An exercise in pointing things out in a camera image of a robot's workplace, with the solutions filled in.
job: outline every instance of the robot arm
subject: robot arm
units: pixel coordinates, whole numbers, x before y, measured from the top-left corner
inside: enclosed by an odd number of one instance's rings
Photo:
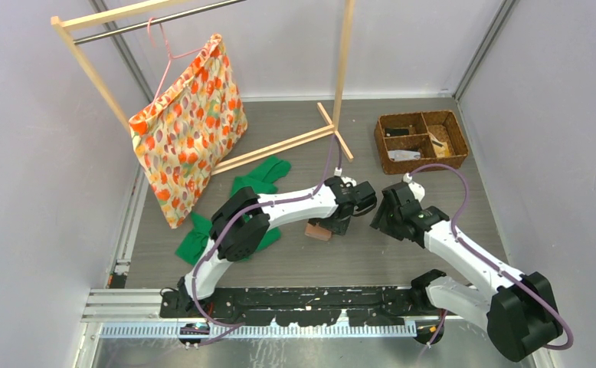
[[[473,287],[432,270],[411,282],[410,299],[422,311],[445,309],[488,333],[503,356],[520,361],[562,335],[562,326],[513,282],[507,272],[532,289],[555,310],[549,281],[539,273],[526,275],[503,263],[457,230],[474,251],[498,265],[495,271],[457,241],[449,217],[436,207],[422,209],[424,190],[415,182],[400,182],[382,190],[384,198],[371,227],[398,240],[408,239],[442,257]]]
[[[272,228],[309,219],[337,235],[344,235],[352,216],[369,212],[377,203],[375,190],[368,182],[357,185],[355,180],[339,176],[327,179],[312,198],[291,201],[309,197],[315,188],[278,195],[256,195],[251,188],[235,193],[212,217],[211,237],[202,258],[214,247],[214,241],[240,210],[254,203],[272,202],[275,205],[250,211],[247,213],[248,220],[240,218],[228,230],[218,251],[198,269],[195,279],[197,299],[210,297],[226,270],[236,261],[253,254],[262,237]],[[179,289],[185,292],[188,301],[192,299],[191,285],[190,272],[179,282]]]

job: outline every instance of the floral print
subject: floral print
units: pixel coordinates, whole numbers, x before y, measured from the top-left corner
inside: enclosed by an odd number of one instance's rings
[[[213,34],[172,86],[129,119],[133,152],[165,219],[177,228],[212,169],[247,129],[221,36]]]

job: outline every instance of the wooden frame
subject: wooden frame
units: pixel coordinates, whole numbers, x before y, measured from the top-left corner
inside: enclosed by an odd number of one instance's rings
[[[77,59],[79,65],[82,67],[82,69],[84,69],[84,72],[86,72],[86,75],[90,78],[90,81],[93,82],[95,88],[97,88],[97,90],[100,92],[106,103],[117,117],[118,121],[123,125],[127,132],[129,132],[129,118],[125,115],[115,96],[113,96],[109,88],[106,86],[102,77],[90,62],[86,54],[79,46],[75,45],[74,38],[70,33],[79,29],[101,25],[109,21],[124,19],[131,15],[138,15],[144,12],[166,8],[171,5],[176,5],[187,1],[189,0],[148,0],[133,5],[123,6],[121,8],[102,11],[101,13],[87,15],[81,18],[71,19],[69,21],[61,21],[59,17],[56,16],[52,17],[51,19],[52,27],[57,31],[61,39],[64,40],[64,43],[66,46],[68,46],[70,52]],[[235,167],[251,163],[255,160],[262,159],[284,150],[288,150],[289,148],[294,148],[295,146],[323,138],[324,136],[329,136],[330,134],[336,135],[336,137],[339,139],[339,142],[341,143],[345,156],[349,161],[352,161],[354,156],[350,152],[350,149],[345,144],[345,141],[339,132],[339,120],[341,117],[343,84],[345,83],[345,69],[348,64],[348,50],[350,45],[350,33],[352,30],[352,15],[354,12],[354,7],[355,0],[345,0],[343,26],[341,30],[341,44],[339,51],[339,69],[336,78],[336,92],[334,95],[334,111],[332,119],[330,119],[328,113],[325,111],[325,108],[319,102],[316,104],[316,108],[325,120],[326,126],[312,130],[308,133],[301,134],[299,136],[295,136],[294,138],[257,149],[253,152],[245,153],[244,155],[222,161],[214,167],[214,170],[212,171],[213,174],[234,169]]]

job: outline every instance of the cloth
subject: cloth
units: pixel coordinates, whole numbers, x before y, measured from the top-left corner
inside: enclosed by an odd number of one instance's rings
[[[250,186],[257,194],[275,194],[277,193],[277,187],[273,183],[286,176],[289,170],[291,170],[291,164],[288,161],[271,156],[249,172],[248,175],[235,177],[231,196],[245,186]],[[195,213],[190,214],[190,217],[194,228],[185,236],[185,239],[176,249],[176,255],[190,265],[196,265],[206,245],[208,245],[212,222]],[[256,251],[264,250],[279,238],[280,230],[272,228],[264,235]]]
[[[171,228],[177,228],[212,169],[247,129],[232,67],[219,34],[172,86],[129,119],[136,153]]]

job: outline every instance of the white wall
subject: white wall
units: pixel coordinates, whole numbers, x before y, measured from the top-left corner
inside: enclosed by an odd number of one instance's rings
[[[0,367],[72,364],[135,177],[127,133],[50,26],[91,12],[85,0],[0,2]],[[110,41],[86,49],[136,112]]]
[[[596,1],[519,2],[462,98],[510,261],[550,279],[596,366]]]
[[[118,7],[136,0],[106,0]],[[218,0],[188,1],[121,21],[129,25]],[[200,48],[221,33],[245,97],[332,96],[344,0],[248,0],[165,24],[175,54]],[[358,0],[349,52],[345,95],[403,97],[453,92],[501,1]],[[146,30],[126,36],[155,89],[167,58]],[[192,61],[172,64],[172,82]]]

